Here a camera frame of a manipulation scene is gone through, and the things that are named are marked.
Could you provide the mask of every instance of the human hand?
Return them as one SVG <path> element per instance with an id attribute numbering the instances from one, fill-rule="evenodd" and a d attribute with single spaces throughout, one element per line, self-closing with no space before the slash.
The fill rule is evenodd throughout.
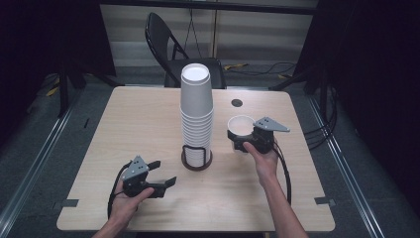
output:
<path id="1" fill-rule="evenodd" d="M 244 142 L 243 145 L 256 161 L 257 174 L 262 187 L 265 187 L 272 179 L 277 180 L 278 155 L 275 151 L 271 150 L 267 154 L 261 154 L 253 144 Z"/>
<path id="2" fill-rule="evenodd" d="M 114 194 L 117 194 L 112 203 L 112 211 L 108 221 L 93 237 L 117 237 L 127 228 L 139 204 L 154 193 L 152 187 L 148 187 L 134 197 L 127 196 L 123 191 L 123 182 L 118 181 Z"/>

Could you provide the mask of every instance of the table top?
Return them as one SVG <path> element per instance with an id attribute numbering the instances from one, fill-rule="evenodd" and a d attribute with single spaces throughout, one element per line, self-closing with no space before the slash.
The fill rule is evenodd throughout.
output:
<path id="1" fill-rule="evenodd" d="M 241 107 L 231 101 L 240 99 Z M 290 97 L 285 92 L 213 90 L 213 162 L 201 172 L 181 162 L 182 132 L 178 88 L 114 89 L 57 221 L 61 230 L 98 230 L 107 220 L 107 202 L 120 168 L 136 155 L 161 161 L 148 182 L 177 177 L 164 198 L 146 199 L 129 224 L 133 231 L 274 231 L 268 204 L 251 155 L 235 153 L 227 123 L 237 115 L 268 116 L 290 128 L 274 132 L 290 173 L 292 207 L 306 231 L 331 231 L 335 222 Z M 281 164 L 277 176 L 285 191 Z"/>

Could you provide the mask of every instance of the chair backrest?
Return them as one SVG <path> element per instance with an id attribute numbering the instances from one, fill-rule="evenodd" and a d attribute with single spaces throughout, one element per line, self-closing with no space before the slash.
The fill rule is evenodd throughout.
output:
<path id="1" fill-rule="evenodd" d="M 149 14 L 148 19 L 146 21 L 145 36 L 149 48 L 151 49 L 152 54 L 156 58 L 157 62 L 160 64 L 160 66 L 163 67 L 166 73 L 168 73 L 169 76 L 175 81 L 175 84 L 179 86 L 180 81 L 175 75 L 173 75 L 168 65 L 169 59 L 167 47 L 169 40 L 173 42 L 172 59 L 175 58 L 176 52 L 181 52 L 185 58 L 188 58 L 188 55 L 182 49 L 182 46 L 176 40 L 170 28 L 158 14 Z"/>

